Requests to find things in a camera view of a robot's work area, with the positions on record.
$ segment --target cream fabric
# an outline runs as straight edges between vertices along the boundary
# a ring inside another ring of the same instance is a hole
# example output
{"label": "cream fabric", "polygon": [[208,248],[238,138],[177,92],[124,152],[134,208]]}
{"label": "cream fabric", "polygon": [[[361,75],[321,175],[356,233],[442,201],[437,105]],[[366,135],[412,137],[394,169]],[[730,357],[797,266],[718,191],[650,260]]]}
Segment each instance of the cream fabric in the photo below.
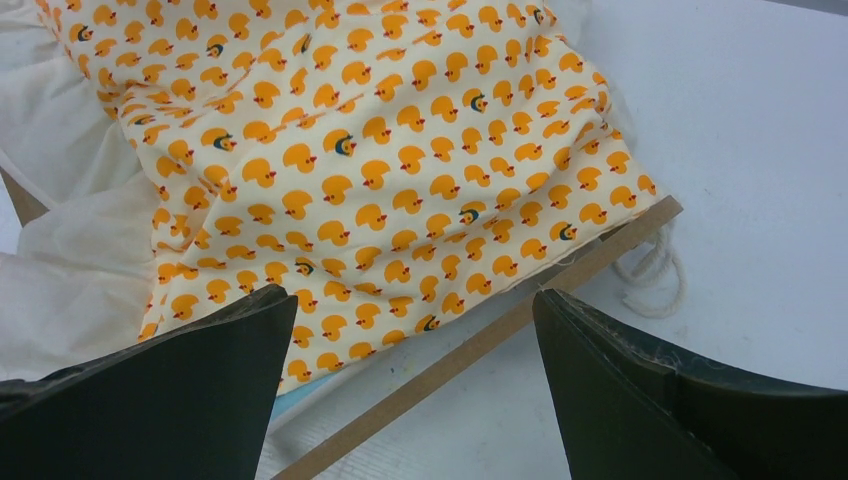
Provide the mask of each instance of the cream fabric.
{"label": "cream fabric", "polygon": [[41,5],[161,198],[139,338],[282,284],[301,311],[281,393],[658,198],[544,5]]}

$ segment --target yellow duck pattern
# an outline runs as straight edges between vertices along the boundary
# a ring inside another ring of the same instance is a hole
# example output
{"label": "yellow duck pattern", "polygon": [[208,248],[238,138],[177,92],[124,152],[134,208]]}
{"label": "yellow duck pattern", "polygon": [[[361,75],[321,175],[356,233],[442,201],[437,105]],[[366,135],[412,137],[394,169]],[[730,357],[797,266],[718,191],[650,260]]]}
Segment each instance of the yellow duck pattern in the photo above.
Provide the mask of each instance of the yellow duck pattern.
{"label": "yellow duck pattern", "polygon": [[660,195],[544,4],[38,3],[161,197],[139,340],[283,285],[300,312],[281,394]]}

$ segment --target white table surface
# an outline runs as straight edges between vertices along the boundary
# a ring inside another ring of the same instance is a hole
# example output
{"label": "white table surface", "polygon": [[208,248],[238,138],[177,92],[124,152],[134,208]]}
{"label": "white table surface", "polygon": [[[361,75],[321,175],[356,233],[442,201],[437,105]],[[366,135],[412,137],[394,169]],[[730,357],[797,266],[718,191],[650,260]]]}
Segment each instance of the white table surface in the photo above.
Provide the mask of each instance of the white table surface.
{"label": "white table surface", "polygon": [[[610,272],[578,296],[719,361],[848,389],[848,17],[762,0],[595,0],[582,51],[627,98],[635,155],[686,207],[675,245],[690,294],[666,320],[624,308]],[[670,285],[646,301],[667,299]],[[301,455],[521,293],[380,358],[278,433],[281,457]],[[320,478],[568,478],[535,332]]]}

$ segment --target rubber duck print fabric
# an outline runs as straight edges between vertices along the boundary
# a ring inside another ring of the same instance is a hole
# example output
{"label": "rubber duck print fabric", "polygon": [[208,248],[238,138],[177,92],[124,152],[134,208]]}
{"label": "rubber duck print fabric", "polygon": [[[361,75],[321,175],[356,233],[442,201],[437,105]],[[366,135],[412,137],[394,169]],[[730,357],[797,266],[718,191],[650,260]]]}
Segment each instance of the rubber duck print fabric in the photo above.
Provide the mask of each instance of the rubber duck print fabric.
{"label": "rubber duck print fabric", "polygon": [[283,285],[280,393],[659,198],[544,4],[38,1],[161,197],[139,340]]}

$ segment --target duck print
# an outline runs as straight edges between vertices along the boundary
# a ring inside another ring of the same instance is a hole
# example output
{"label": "duck print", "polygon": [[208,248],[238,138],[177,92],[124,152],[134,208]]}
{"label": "duck print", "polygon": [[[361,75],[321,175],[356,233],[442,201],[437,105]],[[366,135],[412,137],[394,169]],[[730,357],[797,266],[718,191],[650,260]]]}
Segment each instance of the duck print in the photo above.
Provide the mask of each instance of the duck print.
{"label": "duck print", "polygon": [[392,330],[383,336],[383,346],[394,346],[406,340],[406,335],[400,330]]}
{"label": "duck print", "polygon": [[448,30],[456,31],[456,33],[460,34],[463,38],[471,38],[474,36],[474,25],[471,24],[471,20],[468,16],[463,13],[458,13],[450,17],[447,22],[445,22],[445,26],[448,27]]}
{"label": "duck print", "polygon": [[109,55],[112,51],[112,47],[118,44],[118,41],[114,38],[107,38],[105,40],[101,40],[97,43],[97,46],[94,49],[94,56],[96,57],[105,57]]}
{"label": "duck print", "polygon": [[435,30],[430,30],[429,32],[425,33],[424,35],[421,35],[420,37],[413,40],[412,44],[418,45],[422,42],[426,43],[427,45],[429,45],[431,47],[438,47],[439,45],[442,44],[442,34],[435,31]]}
{"label": "duck print", "polygon": [[521,13],[521,9],[516,7],[514,3],[507,5],[506,15],[507,17],[515,20],[515,24],[520,28],[524,28],[527,25],[527,17]]}
{"label": "duck print", "polygon": [[509,255],[502,255],[492,264],[492,272],[495,275],[514,277],[518,274],[518,263],[513,261]]}
{"label": "duck print", "polygon": [[486,101],[486,96],[483,95],[483,92],[479,88],[472,88],[463,95],[462,104],[465,107],[470,107],[475,112],[485,113],[489,102]]}
{"label": "duck print", "polygon": [[176,25],[177,40],[197,40],[200,35],[197,25],[191,23],[187,18],[181,18]]}
{"label": "duck print", "polygon": [[542,211],[542,206],[538,202],[527,202],[518,210],[521,215],[521,224],[528,227],[535,227],[539,224],[539,213]]}
{"label": "duck print", "polygon": [[469,260],[478,262],[483,259],[483,247],[486,245],[486,239],[478,237],[470,240],[465,244],[465,251],[468,253]]}
{"label": "duck print", "polygon": [[226,280],[216,278],[206,284],[206,292],[209,294],[207,300],[212,300],[218,305],[226,303],[227,292],[230,291],[230,289],[230,284],[227,283]]}
{"label": "duck print", "polygon": [[180,295],[171,302],[171,310],[174,312],[174,318],[186,321],[193,315],[193,308],[197,305],[198,299],[194,295]]}
{"label": "duck print", "polygon": [[497,9],[494,7],[485,6],[481,8],[478,12],[477,18],[480,19],[480,23],[488,25],[492,33],[498,33],[501,31],[503,20],[500,18]]}
{"label": "duck print", "polygon": [[325,222],[318,228],[318,240],[330,241],[337,247],[347,245],[350,231],[346,230],[344,224],[338,220]]}
{"label": "duck print", "polygon": [[444,213],[437,213],[427,219],[427,238],[436,240],[445,234],[445,228],[451,224],[451,218]]}
{"label": "duck print", "polygon": [[407,24],[404,15],[385,15],[382,19],[383,37],[391,40],[397,40],[403,36],[403,26]]}
{"label": "duck print", "polygon": [[306,362],[300,359],[289,363],[288,374],[290,377],[297,378],[300,383],[306,383],[312,379],[312,371],[306,366]]}
{"label": "duck print", "polygon": [[344,367],[344,362],[339,360],[339,356],[333,352],[322,353],[318,356],[315,366],[325,369],[329,372],[338,372]]}
{"label": "duck print", "polygon": [[[306,289],[298,290],[298,291],[294,292],[294,295],[297,297],[297,306],[300,307],[300,309],[303,313],[306,313],[306,314],[315,313],[315,309],[318,306],[318,300],[313,298],[311,291],[306,290]],[[311,330],[309,330],[309,334],[310,334],[309,335],[310,337],[314,336],[314,335],[312,335]]]}
{"label": "duck print", "polygon": [[342,81],[347,85],[350,82],[356,82],[359,85],[365,85],[371,80],[371,67],[365,65],[361,61],[349,63],[342,70]]}
{"label": "duck print", "polygon": [[339,50],[332,45],[324,45],[315,49],[312,53],[312,60],[315,61],[316,70],[326,70],[333,63],[333,55]]}
{"label": "duck print", "polygon": [[309,173],[315,169],[318,157],[312,155],[312,151],[305,143],[298,143],[289,147],[283,153],[283,165],[294,166],[300,173]]}
{"label": "duck print", "polygon": [[647,175],[640,175],[637,185],[639,187],[639,190],[643,192],[648,192],[651,195],[657,194],[657,186],[654,185],[654,182],[653,180],[651,180],[651,177]]}
{"label": "duck print", "polygon": [[332,8],[325,9],[315,18],[315,27],[324,27],[330,30],[335,29],[339,26],[339,18],[341,18],[341,14],[336,12]]}
{"label": "duck print", "polygon": [[259,143],[267,145],[276,140],[277,133],[285,130],[285,128],[286,127],[284,125],[271,128],[267,123],[261,120],[256,120],[244,126],[242,136],[244,136],[246,140],[256,140]]}
{"label": "duck print", "polygon": [[462,131],[462,149],[465,150],[466,153],[470,153],[472,155],[478,152],[477,144],[479,144],[483,140],[483,136],[480,135],[480,132],[474,127],[468,127]]}
{"label": "duck print", "polygon": [[498,243],[507,243],[510,240],[510,231],[515,226],[512,220],[505,218],[501,220],[497,220],[494,224],[492,224],[492,234],[494,237],[492,238],[494,241]]}
{"label": "duck print", "polygon": [[449,138],[436,137],[430,142],[430,147],[433,149],[433,156],[448,163],[451,161],[450,152],[453,151],[453,142]]}
{"label": "duck print", "polygon": [[415,105],[404,107],[398,112],[397,124],[409,127],[415,133],[424,131],[424,123],[426,120],[421,117],[421,111]]}
{"label": "duck print", "polygon": [[249,23],[250,18],[243,13],[232,14],[227,22],[236,40],[247,40],[250,37],[250,30],[247,28]]}
{"label": "duck print", "polygon": [[468,58],[462,52],[454,52],[448,55],[445,64],[447,65],[445,77],[449,82],[456,83],[462,76],[462,69],[468,67]]}
{"label": "duck print", "polygon": [[421,204],[423,203],[424,199],[418,196],[418,192],[413,189],[407,189],[395,195],[392,200],[392,208],[395,210],[403,209],[406,213],[415,215],[421,211]]}
{"label": "duck print", "polygon": [[574,240],[577,238],[577,228],[568,222],[559,222],[551,228],[551,240]]}
{"label": "duck print", "polygon": [[399,62],[403,60],[403,57],[406,56],[405,48],[390,48],[388,50],[384,50],[377,54],[377,60],[391,60],[394,62]]}
{"label": "duck print", "polygon": [[495,205],[495,209],[500,211],[509,210],[513,202],[519,198],[521,198],[521,192],[512,187],[505,188],[496,197],[498,203]]}
{"label": "duck print", "polygon": [[501,80],[496,83],[495,88],[492,91],[492,97],[499,99],[504,107],[508,107],[512,104],[512,98],[514,96],[515,95],[512,93],[512,85],[508,80]]}
{"label": "duck print", "polygon": [[271,82],[257,82],[253,86],[253,101],[260,108],[271,108],[274,106],[274,98],[280,96],[280,89]]}
{"label": "duck print", "polygon": [[439,279],[434,275],[428,275],[421,280],[419,290],[421,291],[422,301],[431,303],[436,299],[436,287],[439,285]]}
{"label": "duck print", "polygon": [[353,136],[344,129],[333,130],[324,137],[324,151],[350,157],[356,148]]}
{"label": "duck print", "polygon": [[374,39],[374,34],[371,30],[365,28],[357,28],[351,31],[347,36],[347,48],[354,52],[364,52],[368,49],[368,42]]}
{"label": "duck print", "polygon": [[365,293],[367,295],[371,295],[372,297],[379,297],[383,293],[382,288],[378,288],[371,282],[360,283],[358,285],[354,285],[353,287],[356,291]]}
{"label": "duck print", "polygon": [[435,315],[427,315],[415,324],[415,333],[429,332],[439,328],[439,320]]}
{"label": "duck print", "polygon": [[365,205],[356,212],[356,226],[368,225],[373,231],[380,231],[386,227],[388,215],[384,214],[380,206],[374,203]]}
{"label": "duck print", "polygon": [[542,145],[525,143],[515,149],[515,159],[519,162],[524,160],[538,160],[542,157]]}
{"label": "duck print", "polygon": [[221,67],[210,67],[200,74],[200,81],[211,83],[216,87],[223,87],[227,84],[227,77],[229,77],[229,75],[230,74],[223,71]]}
{"label": "duck print", "polygon": [[607,211],[597,203],[590,203],[580,210],[580,221],[583,223],[591,221],[595,225],[603,225],[607,222]]}
{"label": "duck print", "polygon": [[286,60],[283,57],[283,54],[276,48],[265,49],[258,57],[256,57],[256,61],[260,64],[268,65],[271,67],[271,70],[277,73],[285,71],[286,65],[288,64],[288,60]]}
{"label": "duck print", "polygon": [[440,195],[445,200],[453,200],[459,194],[461,187],[449,174],[436,177],[430,184],[430,195]]}
{"label": "duck print", "polygon": [[412,66],[412,76],[415,80],[412,85],[419,92],[423,92],[430,85],[430,78],[436,74],[436,65],[430,60],[420,60]]}
{"label": "duck print", "polygon": [[350,347],[348,355],[352,359],[364,360],[370,357],[371,355],[374,355],[375,353],[377,353],[377,350],[374,350],[370,343],[358,342],[353,344],[352,347]]}
{"label": "duck print", "polygon": [[459,223],[463,225],[471,225],[478,218],[480,218],[480,212],[486,210],[486,205],[483,202],[471,202],[465,204],[459,212],[460,220]]}
{"label": "duck print", "polygon": [[466,182],[477,182],[477,185],[481,187],[488,187],[492,184],[491,175],[486,173],[480,165],[469,165],[465,167],[464,173]]}
{"label": "duck print", "polygon": [[456,292],[450,292],[442,301],[442,313],[451,312],[454,315],[460,315],[465,311],[465,299],[460,298]]}
{"label": "duck print", "polygon": [[330,315],[321,321],[321,336],[331,342],[336,342],[341,338],[341,329],[347,326],[347,320],[341,315]]}
{"label": "duck print", "polygon": [[306,207],[312,203],[312,196],[303,190],[292,190],[283,196],[285,214],[295,220],[306,218]]}
{"label": "duck print", "polygon": [[569,195],[571,195],[571,187],[568,185],[555,185],[548,191],[551,206],[558,210],[564,210],[568,207]]}
{"label": "duck print", "polygon": [[318,107],[328,107],[332,108],[339,101],[340,92],[335,89],[329,83],[325,83],[321,85],[318,90],[315,91],[315,97],[312,100],[312,106]]}
{"label": "duck print", "polygon": [[482,273],[475,273],[465,282],[465,290],[469,293],[479,293],[481,295],[489,295],[492,293],[492,281],[487,279]]}
{"label": "duck print", "polygon": [[[347,265],[345,265],[344,262],[342,262],[341,260],[338,260],[338,259],[335,259],[335,258],[325,258],[325,259],[321,260],[321,266],[324,267],[325,272],[329,273],[330,275],[332,275],[336,278],[341,278],[341,276],[342,276],[341,272],[344,271],[344,270],[347,270]],[[342,289],[339,289],[338,293],[339,293],[339,295],[337,295],[338,300],[347,301],[347,298],[344,298],[344,297],[347,297],[347,295],[350,294],[350,290],[347,290],[346,288],[342,288]]]}
{"label": "duck print", "polygon": [[356,269],[367,271],[374,265],[374,259],[380,255],[382,251],[377,247],[363,247],[356,252]]}
{"label": "duck print", "polygon": [[382,160],[366,162],[361,169],[362,177],[365,179],[362,185],[371,190],[380,190],[384,185],[383,175],[389,171],[389,165]]}
{"label": "duck print", "polygon": [[622,205],[626,208],[633,208],[636,206],[636,195],[625,185],[616,187],[610,192],[610,204],[612,206]]}
{"label": "duck print", "polygon": [[439,17],[442,15],[438,10],[433,10],[431,8],[418,10],[415,14],[418,17],[418,23],[425,27],[435,26]]}
{"label": "duck print", "polygon": [[374,94],[380,97],[380,100],[390,102],[395,98],[395,89],[402,84],[401,76],[393,73],[377,84],[377,91]]}
{"label": "duck print", "polygon": [[315,264],[305,257],[297,257],[294,262],[294,266],[297,267],[297,273],[303,275],[304,277],[312,275],[312,273],[315,271]]}
{"label": "duck print", "polygon": [[403,318],[409,313],[409,306],[412,304],[410,297],[395,297],[389,299],[389,305],[392,307],[389,313],[397,318]]}
{"label": "duck print", "polygon": [[521,55],[521,42],[516,39],[510,39],[506,42],[506,56],[504,60],[510,68],[515,68],[518,65],[518,56]]}
{"label": "duck print", "polygon": [[410,145],[401,148],[398,152],[400,169],[410,175],[417,174],[421,171],[421,159],[425,156],[424,151],[418,147]]}
{"label": "duck print", "polygon": [[386,120],[383,117],[374,117],[365,122],[362,128],[364,138],[373,139],[378,145],[386,145],[391,141],[392,131],[386,128]]}
{"label": "duck print", "polygon": [[353,188],[353,183],[344,175],[333,175],[321,184],[324,201],[331,205],[341,205],[345,201],[345,192]]}
{"label": "duck print", "polygon": [[256,237],[256,245],[260,248],[269,248],[275,252],[285,252],[286,246],[277,240],[277,237],[269,234],[262,234]]}
{"label": "duck print", "polygon": [[418,234],[412,230],[401,230],[392,237],[392,252],[408,250],[412,242],[418,240]]}
{"label": "duck print", "polygon": [[538,238],[531,238],[521,245],[521,256],[523,258],[533,257],[536,260],[542,260],[546,256],[548,250],[547,245],[543,245]]}
{"label": "duck print", "polygon": [[212,146],[218,150],[232,152],[238,145],[232,138],[233,136],[223,128],[211,128],[200,137],[200,144],[205,147]]}
{"label": "duck print", "polygon": [[194,14],[197,18],[206,17],[215,20],[218,18],[218,9],[209,0],[194,0]]}
{"label": "duck print", "polygon": [[271,225],[274,223],[274,209],[264,203],[257,203],[247,207],[247,213],[252,217],[254,222],[262,225]]}
{"label": "duck print", "polygon": [[571,130],[571,125],[568,120],[554,120],[542,132],[542,136],[544,138],[551,138],[554,135],[565,135],[568,131]]}
{"label": "duck print", "polygon": [[610,172],[624,175],[627,173],[627,162],[629,160],[630,155],[627,152],[613,152],[607,157],[607,165],[610,166]]}
{"label": "duck print", "polygon": [[386,283],[400,282],[406,283],[410,280],[410,269],[404,265],[402,260],[395,260],[386,266],[384,273]]}
{"label": "duck print", "polygon": [[163,57],[167,57],[174,51],[174,44],[168,41],[166,38],[160,38],[159,40],[154,41],[147,47],[147,53],[157,54]]}
{"label": "duck print", "polygon": [[183,201],[192,210],[209,208],[209,199],[206,198],[206,191],[197,186],[190,187],[186,190]]}
{"label": "duck print", "polygon": [[594,191],[598,188],[598,177],[601,176],[601,171],[595,167],[586,167],[577,172],[577,180],[580,182],[580,189],[587,192]]}
{"label": "duck print", "polygon": [[557,114],[559,107],[559,102],[556,100],[549,100],[547,102],[542,102],[536,107],[536,111],[539,112],[539,116],[541,118],[550,118]]}

